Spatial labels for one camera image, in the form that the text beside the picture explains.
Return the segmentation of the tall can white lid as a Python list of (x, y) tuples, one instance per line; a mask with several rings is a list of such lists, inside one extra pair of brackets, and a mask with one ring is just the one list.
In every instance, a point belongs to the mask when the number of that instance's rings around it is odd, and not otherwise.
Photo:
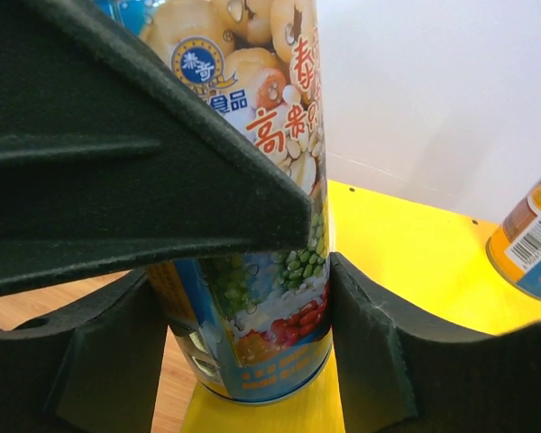
[(175, 78), (310, 200), (307, 240), (281, 192), (231, 190), (215, 215), (256, 240), (239, 253), (150, 266), (149, 281), (198, 380), (231, 401), (277, 401), (310, 382), (332, 346), (326, 140), (312, 1), (102, 1)]

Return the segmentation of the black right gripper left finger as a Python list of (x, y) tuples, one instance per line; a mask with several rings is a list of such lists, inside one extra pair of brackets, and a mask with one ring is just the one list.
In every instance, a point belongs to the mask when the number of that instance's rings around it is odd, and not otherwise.
[(148, 432), (167, 323), (141, 271), (0, 330), (0, 432)]

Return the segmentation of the tall yellow blue can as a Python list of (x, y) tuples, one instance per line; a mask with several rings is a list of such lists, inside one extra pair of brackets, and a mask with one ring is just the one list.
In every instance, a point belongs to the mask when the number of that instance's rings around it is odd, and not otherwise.
[(541, 178), (493, 232), (486, 253), (507, 282), (541, 300)]

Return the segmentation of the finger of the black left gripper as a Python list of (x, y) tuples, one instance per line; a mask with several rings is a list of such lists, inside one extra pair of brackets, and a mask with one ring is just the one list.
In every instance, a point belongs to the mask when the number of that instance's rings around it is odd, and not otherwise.
[(216, 175), (307, 240), (309, 199), (97, 5), (0, 1), (0, 296), (255, 245)]

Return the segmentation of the yellow wooden shelf cabinet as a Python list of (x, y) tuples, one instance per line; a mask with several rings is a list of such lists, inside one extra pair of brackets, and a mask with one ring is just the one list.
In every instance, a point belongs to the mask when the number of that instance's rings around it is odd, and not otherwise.
[[(491, 266), (485, 244), (494, 224), (340, 182), (330, 183), (329, 201), (336, 253), (402, 299), (490, 336), (541, 321), (541, 301)], [(349, 432), (335, 350), (312, 383), (275, 404), (233, 404), (197, 387), (183, 430)]]

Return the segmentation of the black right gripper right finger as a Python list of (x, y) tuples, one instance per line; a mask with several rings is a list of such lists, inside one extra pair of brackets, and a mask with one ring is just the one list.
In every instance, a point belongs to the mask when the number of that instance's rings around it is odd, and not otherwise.
[(490, 336), (330, 257), (334, 350), (349, 432), (541, 432), (541, 321)]

